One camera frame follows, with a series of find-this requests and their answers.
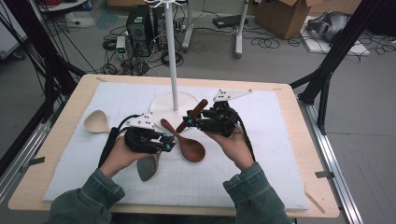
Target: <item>hand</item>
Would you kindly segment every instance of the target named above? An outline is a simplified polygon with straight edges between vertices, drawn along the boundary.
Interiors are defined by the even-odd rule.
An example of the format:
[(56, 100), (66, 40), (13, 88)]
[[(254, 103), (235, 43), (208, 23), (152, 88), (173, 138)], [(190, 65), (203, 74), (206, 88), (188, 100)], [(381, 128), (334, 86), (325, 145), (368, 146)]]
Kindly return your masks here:
[(133, 152), (125, 145), (124, 137), (120, 136), (114, 147), (111, 149), (107, 159), (99, 169), (105, 176), (111, 178), (120, 170), (130, 166), (134, 161), (148, 156), (150, 156), (150, 154)]
[(218, 133), (206, 134), (221, 146), (224, 154), (232, 160), (241, 171), (246, 170), (254, 163), (245, 137), (238, 128), (235, 128), (229, 137), (224, 137)]

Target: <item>dark brown wooden spoon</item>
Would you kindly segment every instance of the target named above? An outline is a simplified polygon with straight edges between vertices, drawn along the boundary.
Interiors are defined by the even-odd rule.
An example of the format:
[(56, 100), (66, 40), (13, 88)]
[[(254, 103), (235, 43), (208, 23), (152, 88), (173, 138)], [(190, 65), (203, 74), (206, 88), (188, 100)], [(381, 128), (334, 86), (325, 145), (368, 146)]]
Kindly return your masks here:
[(176, 135), (176, 138), (180, 143), (181, 154), (183, 154), (184, 158), (192, 162), (198, 162), (204, 159), (205, 148), (201, 143), (193, 139), (181, 136), (175, 131), (175, 129), (166, 119), (161, 119), (161, 125), (169, 132)]

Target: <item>person's left hand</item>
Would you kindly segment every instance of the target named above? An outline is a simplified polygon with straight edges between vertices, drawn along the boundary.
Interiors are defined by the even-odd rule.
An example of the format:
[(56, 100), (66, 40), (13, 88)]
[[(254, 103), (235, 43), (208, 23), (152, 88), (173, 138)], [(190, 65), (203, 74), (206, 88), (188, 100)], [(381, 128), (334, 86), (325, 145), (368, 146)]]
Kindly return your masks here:
[(111, 149), (110, 154), (99, 168), (102, 173), (108, 178), (116, 175), (120, 170), (130, 166), (134, 161), (149, 157), (147, 153), (133, 152), (128, 146), (125, 145), (123, 136), (117, 139), (116, 144)]

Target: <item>white round base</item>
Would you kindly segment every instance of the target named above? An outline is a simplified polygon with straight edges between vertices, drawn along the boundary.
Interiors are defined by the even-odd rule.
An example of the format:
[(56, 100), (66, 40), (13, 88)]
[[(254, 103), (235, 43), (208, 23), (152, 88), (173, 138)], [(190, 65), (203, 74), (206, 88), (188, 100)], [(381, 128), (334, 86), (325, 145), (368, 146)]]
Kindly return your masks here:
[(161, 125), (161, 119), (167, 119), (174, 129), (176, 129), (183, 121), (183, 116), (187, 116), (187, 111), (193, 110), (199, 103), (198, 99), (193, 95), (182, 91), (177, 93), (177, 98), (178, 111), (174, 110), (172, 92), (158, 96), (151, 103), (149, 112), (152, 113), (154, 123), (164, 131), (167, 130)]

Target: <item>spoon handle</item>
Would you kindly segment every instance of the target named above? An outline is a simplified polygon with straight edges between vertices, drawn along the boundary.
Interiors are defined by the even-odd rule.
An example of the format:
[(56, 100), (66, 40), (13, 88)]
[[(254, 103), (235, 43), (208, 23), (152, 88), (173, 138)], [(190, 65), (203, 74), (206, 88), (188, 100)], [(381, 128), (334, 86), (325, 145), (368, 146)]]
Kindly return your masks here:
[[(203, 99), (189, 114), (189, 117), (195, 118), (201, 111), (207, 106), (207, 100)], [(187, 127), (184, 121), (181, 122), (180, 125), (176, 128), (176, 132), (181, 133)]]
[(167, 129), (169, 132), (176, 134), (177, 132), (175, 131), (175, 129), (172, 127), (172, 125), (168, 122), (167, 119), (161, 119), (161, 125)]

